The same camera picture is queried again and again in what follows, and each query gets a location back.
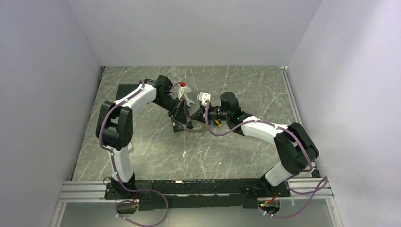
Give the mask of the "large grey key ring disc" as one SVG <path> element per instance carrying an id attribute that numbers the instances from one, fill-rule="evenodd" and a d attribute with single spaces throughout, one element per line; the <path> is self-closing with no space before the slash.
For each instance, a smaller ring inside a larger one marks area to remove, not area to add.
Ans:
<path id="1" fill-rule="evenodd" d="M 191 134 L 197 134 L 197 133 L 202 134 L 202 133 L 205 133 L 207 131 L 207 127 L 206 127 L 205 124 L 197 123 L 197 124 L 193 125 L 192 129 L 185 128 L 184 131 L 187 132 L 187 133 L 191 133 Z"/>

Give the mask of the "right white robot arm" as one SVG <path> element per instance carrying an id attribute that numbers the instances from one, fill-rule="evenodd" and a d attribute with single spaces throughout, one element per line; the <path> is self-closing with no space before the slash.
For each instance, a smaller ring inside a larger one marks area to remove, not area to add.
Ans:
<path id="1" fill-rule="evenodd" d="M 200 107 L 191 116 L 192 120 L 206 124 L 208 131 L 211 131 L 212 122 L 225 121 L 229 127 L 225 134 L 255 137 L 276 148 L 279 162 L 261 177 L 264 195 L 274 195 L 285 180 L 312 170 L 312 162 L 319 157 L 319 151 L 300 123 L 284 125 L 259 119 L 243 111 L 232 92 L 220 96 L 220 106 L 212 106 L 210 98 L 209 93 L 198 94 Z"/>

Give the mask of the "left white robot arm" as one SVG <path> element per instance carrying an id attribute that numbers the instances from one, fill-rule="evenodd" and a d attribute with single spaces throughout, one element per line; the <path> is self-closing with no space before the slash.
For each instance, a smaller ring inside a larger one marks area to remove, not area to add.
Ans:
<path id="1" fill-rule="evenodd" d="M 128 91 L 114 102 L 105 101 L 96 126 L 99 145 L 109 154 L 113 168 L 112 178 L 120 182 L 117 192 L 125 199 L 136 192 L 135 174 L 129 161 L 129 144 L 133 136 L 133 118 L 149 103 L 167 110 L 174 132 L 192 129 L 189 107 L 193 101 L 187 99 L 191 88 L 182 81 L 172 83 L 163 75 L 156 80 L 145 79 L 138 84 L 123 85 Z"/>

